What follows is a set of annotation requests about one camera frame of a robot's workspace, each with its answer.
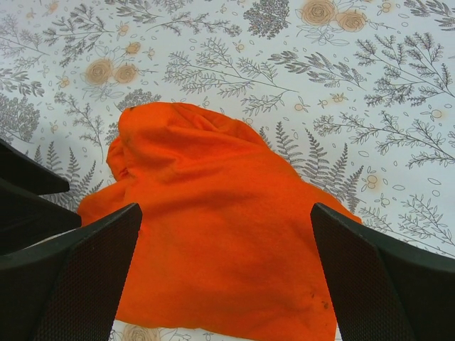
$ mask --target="orange towel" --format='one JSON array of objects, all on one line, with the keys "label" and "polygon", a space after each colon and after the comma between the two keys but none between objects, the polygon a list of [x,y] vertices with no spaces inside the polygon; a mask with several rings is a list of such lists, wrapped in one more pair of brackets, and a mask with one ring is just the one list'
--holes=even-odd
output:
[{"label": "orange towel", "polygon": [[144,217],[117,319],[265,341],[333,341],[336,320],[310,221],[315,202],[249,126],[189,104],[126,109],[86,197],[84,225],[129,204]]}]

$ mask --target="printed fern leaf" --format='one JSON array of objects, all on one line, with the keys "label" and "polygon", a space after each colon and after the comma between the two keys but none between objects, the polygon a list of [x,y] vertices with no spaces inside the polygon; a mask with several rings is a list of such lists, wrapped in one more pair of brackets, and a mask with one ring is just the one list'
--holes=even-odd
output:
[{"label": "printed fern leaf", "polygon": [[348,165],[348,144],[344,144],[343,152],[340,158],[329,169],[326,177],[324,190],[329,190],[332,194],[337,195],[343,185],[343,179]]},{"label": "printed fern leaf", "polygon": [[292,152],[293,149],[299,147],[297,144],[293,144],[294,140],[289,137],[283,129],[283,123],[278,122],[277,124],[277,148],[278,154],[289,164],[294,167],[296,171],[303,169],[304,167],[299,165],[300,162],[305,160],[300,158],[303,153],[299,151]]},{"label": "printed fern leaf", "polygon": [[346,179],[341,188],[342,191],[340,191],[338,198],[344,200],[348,200],[350,197],[355,197],[355,194],[357,192],[357,184],[360,179],[360,175],[363,172],[363,166],[361,166],[356,172],[350,175],[348,179]]},{"label": "printed fern leaf", "polygon": [[47,167],[54,173],[62,176],[70,184],[70,190],[65,193],[53,193],[49,195],[43,195],[43,198],[53,202],[56,205],[62,206],[70,211],[76,211],[79,207],[80,201],[87,195],[90,195],[94,192],[97,192],[102,184],[103,180],[95,185],[92,184],[93,175],[95,174],[96,161],[93,161],[93,165],[89,172],[81,180],[80,175],[80,165],[77,161],[73,150],[70,148],[70,157],[68,161],[68,167],[66,171],[61,172],[62,168],[59,166],[61,164],[60,156],[55,152],[54,143],[51,142],[48,148],[48,155],[45,162],[41,157],[41,146],[38,146],[35,152],[35,161],[41,164],[42,166]]},{"label": "printed fern leaf", "polygon": [[324,182],[327,181],[329,170],[329,167],[326,166],[329,162],[323,158],[327,152],[324,151],[324,147],[321,147],[321,144],[314,138],[313,134],[308,129],[305,130],[310,140],[310,152],[303,172],[309,177],[311,183],[323,187]]},{"label": "printed fern leaf", "polygon": [[259,129],[259,135],[262,137],[262,139],[264,140],[264,142],[268,145],[268,147],[270,149],[273,149],[273,145],[272,145],[272,142],[270,142],[269,138],[267,137],[267,135],[265,134],[265,131],[264,131],[264,127],[261,126],[261,129]]}]

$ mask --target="white patterned surface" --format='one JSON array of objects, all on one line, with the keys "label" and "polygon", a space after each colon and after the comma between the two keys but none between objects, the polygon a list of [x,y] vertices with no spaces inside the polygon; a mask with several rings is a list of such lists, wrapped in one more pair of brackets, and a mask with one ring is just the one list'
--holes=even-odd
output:
[{"label": "white patterned surface", "polygon": [[260,131],[366,225],[455,257],[451,2],[3,0],[0,137],[67,177],[70,194],[48,199],[75,210],[112,182],[123,108],[194,103]]}]

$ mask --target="crumpled fabric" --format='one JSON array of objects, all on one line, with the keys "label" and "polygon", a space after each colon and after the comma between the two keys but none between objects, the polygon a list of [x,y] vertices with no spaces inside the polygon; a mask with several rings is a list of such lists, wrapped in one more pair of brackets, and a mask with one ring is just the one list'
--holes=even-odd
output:
[{"label": "crumpled fabric", "polygon": [[265,341],[333,341],[311,227],[317,202],[248,125],[182,103],[126,109],[107,162],[117,181],[78,210],[90,224],[132,202],[143,221],[117,319]]}]

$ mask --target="orange cloth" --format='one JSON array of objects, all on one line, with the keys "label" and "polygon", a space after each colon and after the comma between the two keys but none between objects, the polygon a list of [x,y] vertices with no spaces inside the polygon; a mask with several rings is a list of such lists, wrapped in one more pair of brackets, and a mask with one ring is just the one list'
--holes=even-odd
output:
[{"label": "orange cloth", "polygon": [[84,225],[137,202],[143,221],[117,319],[265,341],[333,341],[336,319],[303,182],[249,126],[189,104],[126,109],[107,162],[116,183]]}]

